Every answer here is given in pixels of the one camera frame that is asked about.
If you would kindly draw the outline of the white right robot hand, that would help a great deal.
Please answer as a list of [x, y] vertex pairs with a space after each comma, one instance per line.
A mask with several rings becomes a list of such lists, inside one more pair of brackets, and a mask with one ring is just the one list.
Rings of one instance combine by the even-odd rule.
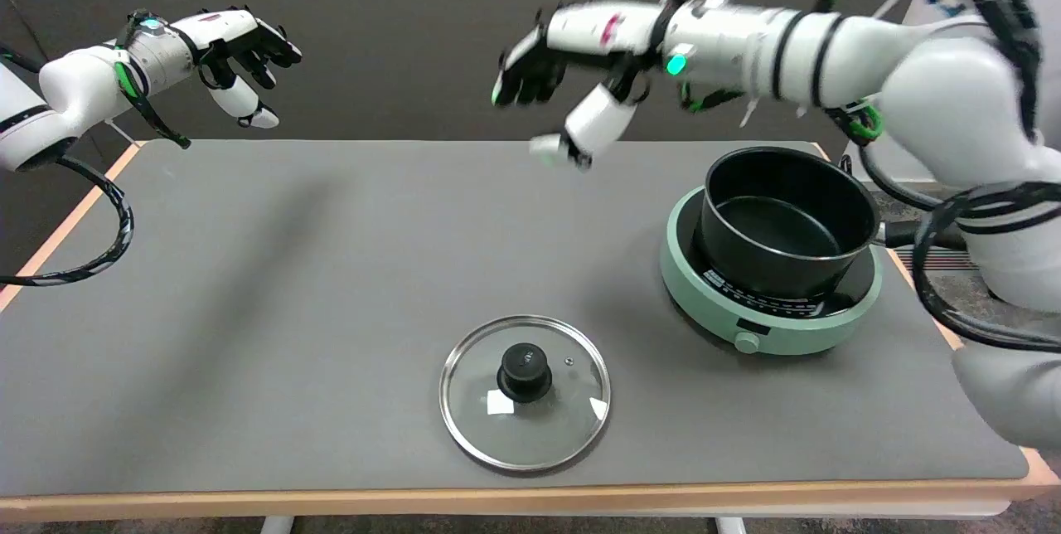
[[530, 34], [502, 51], [490, 100], [495, 107], [545, 103], [570, 66], [605, 75], [571, 111], [559, 130], [530, 138], [530, 153], [547, 163], [571, 163], [587, 171], [621, 140], [637, 107], [651, 92], [647, 81], [634, 94], [634, 81], [661, 68], [671, 18], [688, 0], [561, 2], [547, 17], [538, 10]]

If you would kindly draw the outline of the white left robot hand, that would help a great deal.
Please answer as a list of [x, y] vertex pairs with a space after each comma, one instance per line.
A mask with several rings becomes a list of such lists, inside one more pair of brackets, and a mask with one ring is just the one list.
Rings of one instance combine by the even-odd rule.
[[272, 71], [303, 61], [303, 52], [288, 39], [282, 27], [273, 27], [247, 8], [203, 12], [193, 17], [190, 35], [198, 47], [196, 63], [201, 83], [220, 109], [244, 130], [276, 130], [277, 111], [231, 68], [238, 63], [259, 87], [276, 88]]

